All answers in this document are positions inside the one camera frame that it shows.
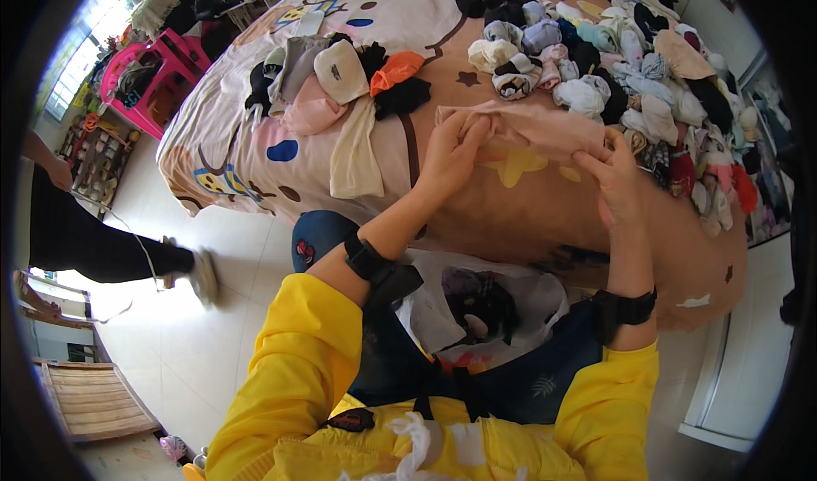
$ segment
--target cartoon print bedsheet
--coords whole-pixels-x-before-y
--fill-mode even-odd
[[[606,0],[563,1],[596,22],[609,6]],[[275,116],[254,129],[246,119],[250,70],[293,35],[304,13],[317,9],[326,14],[319,34],[344,32],[356,46],[377,41],[388,54],[408,49],[426,58],[417,76],[431,82],[431,101],[410,115],[378,121],[371,136],[382,198],[329,196],[329,161],[349,112],[317,135],[296,135]],[[159,146],[159,169],[191,215],[216,205],[294,223],[301,213],[327,209],[365,223],[410,190],[438,105],[497,98],[490,76],[467,62],[467,47],[482,37],[483,25],[464,17],[455,0],[282,0],[236,38],[182,104]],[[557,108],[541,90],[525,100]],[[643,179],[659,327],[693,330],[743,296],[743,213],[733,206],[736,226],[710,240],[689,200],[672,198],[647,174]],[[509,181],[515,182],[510,188]],[[607,278],[608,235],[592,178],[524,153],[506,165],[476,167],[468,186],[432,217],[414,246],[532,263],[573,286],[604,287]]]

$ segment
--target white tile floor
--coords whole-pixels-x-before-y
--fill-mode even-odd
[[[221,282],[218,306],[203,308],[189,284],[157,293],[152,281],[91,284],[91,306],[110,357],[173,434],[194,450],[219,428],[243,384],[266,306],[291,272],[291,228],[266,215],[210,207],[186,216],[158,172],[155,139],[142,138],[117,191],[114,211],[139,234],[173,236],[180,245],[214,253]],[[122,228],[109,217],[109,225]],[[661,374],[648,424],[652,479],[700,479],[712,466],[736,461],[730,452],[677,433],[698,380],[706,328],[661,334]]]

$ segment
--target window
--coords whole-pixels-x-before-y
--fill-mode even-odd
[[[142,0],[85,0],[74,15],[43,75],[35,116],[45,110],[62,120],[108,37],[120,36]]]

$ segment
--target yellow jacket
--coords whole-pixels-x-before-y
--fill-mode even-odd
[[[471,423],[461,402],[430,398],[369,408],[361,432],[319,426],[362,407],[346,394],[360,364],[360,308],[319,279],[290,275],[256,339],[249,377],[235,395],[207,460],[208,481],[360,479],[427,470],[454,478],[647,479],[647,416],[659,364],[655,343],[605,349],[576,374],[555,425],[494,417]]]

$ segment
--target yellow sleeve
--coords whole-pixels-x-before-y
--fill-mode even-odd
[[[580,370],[570,384],[553,437],[587,479],[647,479],[647,416],[659,375],[655,345],[605,348],[601,362]]]
[[[360,368],[360,307],[312,275],[287,276],[207,459],[208,481],[261,479],[283,437],[312,435]]]

